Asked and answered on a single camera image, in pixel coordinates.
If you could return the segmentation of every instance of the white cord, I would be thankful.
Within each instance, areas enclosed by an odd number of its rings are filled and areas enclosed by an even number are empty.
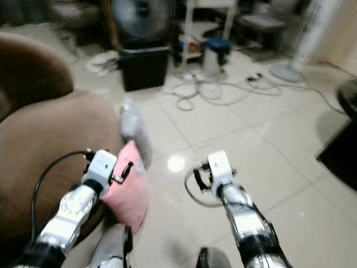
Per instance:
[[[287,88],[287,89],[292,89],[292,90],[297,90],[297,91],[309,91],[309,90],[315,91],[323,98],[323,100],[326,102],[326,104],[332,110],[339,112],[341,114],[346,114],[343,111],[340,111],[339,109],[333,107],[329,103],[329,101],[326,99],[326,97],[317,89],[302,87],[300,85],[295,85],[295,84],[278,84],[266,77],[262,78],[261,80],[263,80],[263,79],[266,80],[267,83],[270,85],[268,87],[259,87],[257,85],[253,85],[253,83],[249,82],[247,78],[245,78],[242,82],[240,82],[238,84],[228,83],[228,82],[220,82],[219,79],[214,81],[214,80],[210,80],[211,78],[208,78],[207,80],[200,80],[197,78],[197,75],[194,74],[190,69],[188,69],[188,71],[192,75],[193,81],[185,81],[181,84],[174,85],[170,92],[167,92],[167,91],[162,90],[161,88],[158,88],[158,90],[163,94],[177,96],[178,100],[176,102],[176,107],[182,111],[189,112],[189,111],[192,111],[195,109],[195,105],[193,104],[191,99],[195,98],[196,96],[200,96],[204,101],[206,101],[210,104],[216,105],[216,106],[230,106],[230,105],[242,102],[243,100],[247,99],[249,97],[249,95],[252,93],[258,94],[258,95],[267,95],[267,96],[277,97],[277,96],[280,96],[283,94],[282,88]],[[242,86],[242,84],[244,82],[246,82],[248,88]],[[184,86],[188,86],[188,85],[194,86],[191,94],[182,94],[179,92],[180,88],[182,88]],[[206,85],[215,85],[216,86],[217,91],[215,92],[213,97],[211,95],[207,95],[207,92],[208,91],[212,92],[212,90],[211,89],[208,90],[207,88],[205,88]],[[221,102],[223,95],[224,95],[224,90],[222,88],[223,86],[233,87],[233,88],[236,88],[239,90],[246,91],[246,94],[244,94],[240,98],[235,99],[234,101]]]

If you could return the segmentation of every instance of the cloth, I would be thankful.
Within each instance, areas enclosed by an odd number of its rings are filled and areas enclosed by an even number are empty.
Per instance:
[[[113,174],[121,176],[129,163],[133,163],[123,184],[113,183],[102,201],[112,210],[121,224],[137,233],[149,206],[149,183],[134,141],[129,141],[118,154]]]
[[[101,77],[107,76],[112,70],[117,68],[119,55],[115,51],[108,51],[100,53],[93,59],[89,60],[86,68],[91,72],[100,75]]]

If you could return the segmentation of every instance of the gray cushion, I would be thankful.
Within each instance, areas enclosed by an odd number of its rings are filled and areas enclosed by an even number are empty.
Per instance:
[[[286,26],[286,22],[262,15],[245,15],[239,19],[245,26],[262,32],[274,32]]]

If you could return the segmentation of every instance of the pink pillow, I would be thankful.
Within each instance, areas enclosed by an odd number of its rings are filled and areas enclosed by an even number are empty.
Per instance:
[[[149,205],[149,183],[134,141],[129,141],[120,151],[113,174],[121,176],[130,162],[133,166],[124,183],[119,185],[113,182],[102,201],[112,210],[119,223],[132,227],[133,233],[136,233]]]

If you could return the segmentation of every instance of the white tile floor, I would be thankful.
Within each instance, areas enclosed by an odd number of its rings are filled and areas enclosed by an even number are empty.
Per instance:
[[[2,31],[36,38],[69,63],[75,60],[47,25]],[[99,52],[96,46],[81,52],[90,55],[90,50]],[[118,110],[124,95],[119,72],[100,78],[84,69],[87,59],[72,64],[77,87],[103,95]],[[237,82],[258,71],[267,74],[268,67],[236,53],[226,72],[229,81]],[[305,67],[306,84],[336,107],[334,89],[348,77],[327,65]],[[169,73],[164,89],[179,82]],[[234,99],[242,92],[228,94]],[[155,149],[148,171],[152,199],[134,245],[134,267],[193,268],[201,246],[221,248],[233,267],[243,267],[224,210],[199,207],[184,190],[185,172],[215,150],[226,150],[238,170],[237,183],[272,220],[294,267],[356,267],[357,193],[315,160],[347,117],[330,110],[320,96],[286,89],[279,97],[251,95],[229,107],[196,98],[195,110],[183,112],[175,107],[175,97],[157,89],[129,95],[140,105]]]

